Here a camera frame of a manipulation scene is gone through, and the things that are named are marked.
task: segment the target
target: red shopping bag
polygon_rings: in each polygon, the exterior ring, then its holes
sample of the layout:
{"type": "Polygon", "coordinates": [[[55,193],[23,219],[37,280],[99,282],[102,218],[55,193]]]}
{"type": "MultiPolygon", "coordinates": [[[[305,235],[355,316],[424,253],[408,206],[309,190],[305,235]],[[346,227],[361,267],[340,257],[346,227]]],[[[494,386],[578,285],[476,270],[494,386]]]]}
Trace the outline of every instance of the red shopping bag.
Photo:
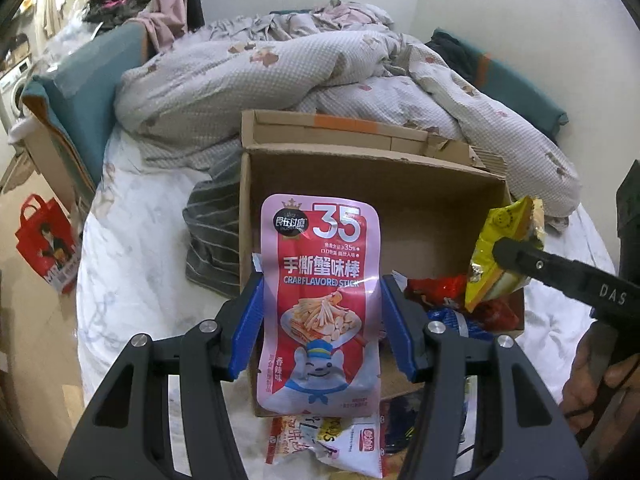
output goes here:
{"type": "Polygon", "coordinates": [[[73,288],[80,255],[71,224],[56,199],[44,202],[39,195],[30,195],[20,209],[20,228],[15,236],[18,252],[49,285],[63,294],[73,288]],[[24,213],[30,208],[34,213],[25,218],[24,213]]]}

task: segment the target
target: metal screw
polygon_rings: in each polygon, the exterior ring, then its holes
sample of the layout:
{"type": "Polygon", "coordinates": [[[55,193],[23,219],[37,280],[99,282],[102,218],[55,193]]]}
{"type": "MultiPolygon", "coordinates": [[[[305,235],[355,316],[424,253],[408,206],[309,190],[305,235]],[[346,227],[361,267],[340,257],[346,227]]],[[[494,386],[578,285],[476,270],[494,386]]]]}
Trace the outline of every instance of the metal screw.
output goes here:
{"type": "Polygon", "coordinates": [[[218,329],[218,324],[212,319],[205,319],[202,323],[200,323],[200,331],[205,334],[215,332],[218,329]]]}
{"type": "Polygon", "coordinates": [[[433,332],[434,334],[442,334],[447,329],[444,323],[439,321],[430,321],[427,328],[429,332],[433,332]]]}
{"type": "Polygon", "coordinates": [[[513,340],[513,337],[506,334],[498,336],[498,345],[500,345],[502,348],[511,348],[514,344],[515,341],[513,340]]]}
{"type": "Polygon", "coordinates": [[[147,341],[149,341],[149,338],[146,334],[136,334],[131,338],[131,344],[133,346],[144,346],[147,341]]]}

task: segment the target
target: cardboard box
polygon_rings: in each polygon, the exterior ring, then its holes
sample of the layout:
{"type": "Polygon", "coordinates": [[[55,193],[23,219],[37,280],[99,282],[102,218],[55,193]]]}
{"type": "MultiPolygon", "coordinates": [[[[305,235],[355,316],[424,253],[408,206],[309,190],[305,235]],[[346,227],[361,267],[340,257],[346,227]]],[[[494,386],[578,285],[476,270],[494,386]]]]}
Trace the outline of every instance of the cardboard box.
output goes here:
{"type": "MultiPolygon", "coordinates": [[[[466,273],[489,209],[510,203],[506,167],[499,157],[421,130],[250,110],[242,115],[242,145],[241,283],[252,272],[252,251],[260,252],[262,202],[274,193],[335,196],[372,205],[380,218],[380,273],[397,270],[409,278],[466,273]],[[422,154],[427,152],[438,158],[422,154]]],[[[512,300],[521,320],[513,333],[518,335],[524,329],[522,291],[512,300]]],[[[270,416],[255,402],[261,350],[258,338],[249,374],[256,415],[270,416]]],[[[381,352],[381,372],[383,398],[420,387],[398,371],[388,348],[381,352]]]]}

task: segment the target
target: white bed sheet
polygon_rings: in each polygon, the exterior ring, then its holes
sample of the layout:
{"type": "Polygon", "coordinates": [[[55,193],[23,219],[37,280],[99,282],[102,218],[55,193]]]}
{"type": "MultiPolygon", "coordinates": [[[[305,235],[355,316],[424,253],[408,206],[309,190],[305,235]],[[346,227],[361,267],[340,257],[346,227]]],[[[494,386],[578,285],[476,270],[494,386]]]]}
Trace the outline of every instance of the white bed sheet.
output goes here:
{"type": "MultiPolygon", "coordinates": [[[[115,132],[107,146],[103,182],[84,226],[77,287],[78,357],[88,402],[127,341],[179,335],[214,317],[224,298],[187,281],[189,235],[182,208],[194,184],[208,178],[188,169],[146,167],[139,145],[115,132]]],[[[608,272],[614,267],[590,217],[580,206],[546,250],[608,272]]],[[[556,400],[568,378],[575,347],[591,323],[590,310],[538,282],[525,289],[526,330],[517,341],[556,400]]],[[[170,413],[174,463],[188,471],[179,427],[179,392],[172,380],[170,413]]],[[[223,391],[249,478],[322,478],[330,470],[310,454],[279,466],[264,457],[269,419],[252,415],[246,374],[223,391]]]]}

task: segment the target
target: black logo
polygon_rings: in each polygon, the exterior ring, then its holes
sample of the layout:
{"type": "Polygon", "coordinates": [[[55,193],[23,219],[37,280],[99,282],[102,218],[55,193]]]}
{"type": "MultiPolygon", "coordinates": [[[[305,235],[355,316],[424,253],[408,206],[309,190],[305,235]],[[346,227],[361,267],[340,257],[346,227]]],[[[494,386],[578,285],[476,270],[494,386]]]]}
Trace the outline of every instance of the black logo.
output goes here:
{"type": "Polygon", "coordinates": [[[298,236],[309,227],[309,218],[300,209],[283,208],[273,217],[273,226],[282,236],[298,236]]]}

